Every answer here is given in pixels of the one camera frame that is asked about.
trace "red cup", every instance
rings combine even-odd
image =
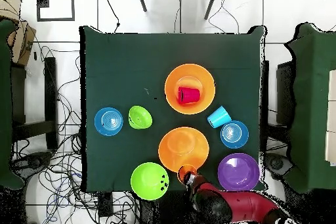
[[[199,100],[200,91],[198,89],[178,87],[178,102],[180,104],[197,102]]]

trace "purple plate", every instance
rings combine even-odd
[[[220,162],[217,174],[226,190],[251,190],[258,183],[259,166],[248,154],[229,154]]]

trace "plastic dish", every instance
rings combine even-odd
[[[96,113],[94,126],[102,135],[116,135],[123,127],[123,116],[117,109],[105,107]]]
[[[132,173],[132,190],[141,199],[156,200],[162,197],[169,186],[167,171],[161,165],[146,162],[139,165]]]
[[[235,153],[226,156],[218,166],[219,183],[226,190],[253,189],[259,180],[259,166],[248,154]]]
[[[179,103],[179,87],[199,90],[199,101]],[[215,97],[215,81],[212,75],[198,64],[182,64],[175,68],[165,81],[165,96],[169,105],[182,114],[204,111]]]
[[[159,159],[167,169],[178,172],[190,164],[200,168],[209,154],[204,134],[191,127],[179,127],[168,132],[159,144]]]
[[[231,121],[223,125],[220,131],[220,139],[228,148],[240,148],[249,139],[249,130],[240,121]]]
[[[142,106],[134,105],[129,110],[129,124],[135,129],[146,129],[152,125],[153,119],[149,111]]]

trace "dark green tablecloth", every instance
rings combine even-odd
[[[160,164],[159,142],[168,131],[181,126],[194,127],[207,137],[209,157],[199,171],[218,187],[217,167],[226,155],[244,152],[258,160],[263,27],[244,35],[102,34],[86,26],[80,32],[82,100],[86,98],[82,112],[86,109],[87,118],[83,160],[87,162],[84,177],[88,191],[131,190],[133,170],[143,162]],[[164,93],[168,74],[185,63],[204,66],[216,83],[210,107],[190,116],[173,110]],[[150,111],[150,128],[131,128],[128,112],[133,105]],[[221,128],[213,129],[207,122],[208,115],[220,105],[233,120],[241,120],[249,128],[249,140],[241,149],[226,148],[220,139]],[[124,119],[122,130],[113,137],[99,134],[94,125],[97,111],[107,106],[118,109]],[[169,178],[169,189],[184,189],[176,173],[169,171]],[[256,189],[264,189],[263,184]]]
[[[336,189],[336,167],[325,161],[329,71],[336,70],[336,33],[301,24],[288,46],[296,65],[295,117],[289,131],[295,167],[285,179],[297,192]]]
[[[9,167],[12,156],[12,91],[11,91],[11,49],[7,38],[16,26],[10,20],[0,21],[0,185],[10,189],[21,189],[23,180]]]

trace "green bowl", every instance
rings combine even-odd
[[[134,105],[129,110],[129,124],[135,129],[146,129],[152,125],[153,119],[149,111],[141,106]]]
[[[134,129],[142,129],[134,121],[132,121],[131,117],[129,117],[129,125]]]
[[[161,165],[153,162],[139,165],[131,176],[132,190],[144,200],[156,200],[162,197],[168,186],[167,171]]]

